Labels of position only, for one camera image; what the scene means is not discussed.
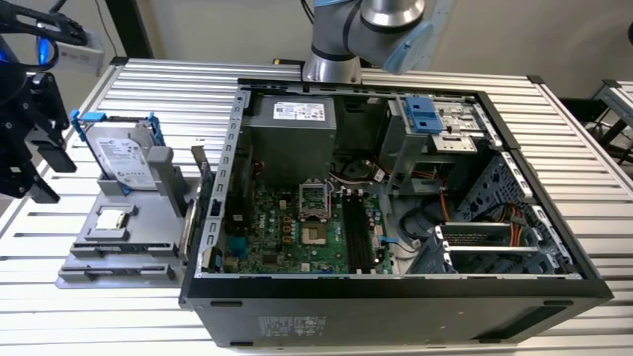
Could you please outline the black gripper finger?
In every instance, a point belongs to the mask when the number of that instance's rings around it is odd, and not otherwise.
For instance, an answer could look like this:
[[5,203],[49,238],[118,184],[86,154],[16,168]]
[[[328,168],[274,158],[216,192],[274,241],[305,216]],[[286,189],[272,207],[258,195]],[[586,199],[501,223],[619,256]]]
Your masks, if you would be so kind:
[[53,171],[73,173],[76,166],[65,152],[64,139],[70,123],[56,78],[49,72],[28,77],[22,113],[30,124],[26,140],[36,146],[42,159]]
[[1,168],[1,194],[20,199],[30,197],[36,203],[57,203],[58,194],[42,180],[30,162],[18,167]]

